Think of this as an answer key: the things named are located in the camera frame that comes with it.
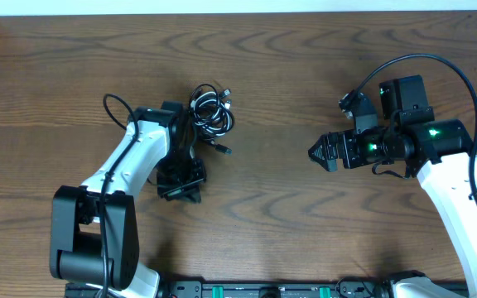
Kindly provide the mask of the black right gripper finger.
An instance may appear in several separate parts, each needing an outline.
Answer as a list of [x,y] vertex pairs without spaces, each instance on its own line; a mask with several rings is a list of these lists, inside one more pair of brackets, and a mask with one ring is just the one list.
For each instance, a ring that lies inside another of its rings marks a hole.
[[335,172],[338,170],[336,159],[328,159],[322,154],[311,153],[309,155],[310,159],[320,165],[328,172]]
[[310,156],[324,156],[326,154],[326,135],[321,135],[316,143],[308,150]]

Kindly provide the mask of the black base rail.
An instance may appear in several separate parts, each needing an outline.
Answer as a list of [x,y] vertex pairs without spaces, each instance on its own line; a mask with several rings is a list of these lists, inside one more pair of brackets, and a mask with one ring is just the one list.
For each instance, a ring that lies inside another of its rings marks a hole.
[[342,278],[327,284],[209,284],[200,281],[162,282],[156,298],[371,298],[389,297],[384,282]]

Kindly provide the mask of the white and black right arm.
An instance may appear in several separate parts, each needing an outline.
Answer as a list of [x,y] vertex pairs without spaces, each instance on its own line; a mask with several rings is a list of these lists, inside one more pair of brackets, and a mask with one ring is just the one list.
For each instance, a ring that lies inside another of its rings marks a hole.
[[460,259],[468,294],[477,297],[477,156],[457,119],[407,126],[329,132],[308,156],[328,172],[405,161],[404,178],[417,178],[441,217]]

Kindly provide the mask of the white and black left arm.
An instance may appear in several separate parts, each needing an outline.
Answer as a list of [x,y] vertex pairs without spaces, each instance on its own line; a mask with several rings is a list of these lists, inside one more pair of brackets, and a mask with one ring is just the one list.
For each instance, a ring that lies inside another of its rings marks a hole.
[[65,296],[157,296],[159,274],[139,261],[136,201],[152,173],[159,197],[201,201],[205,166],[185,143],[190,127],[179,103],[140,107],[106,162],[80,186],[56,191],[50,271],[67,282]]

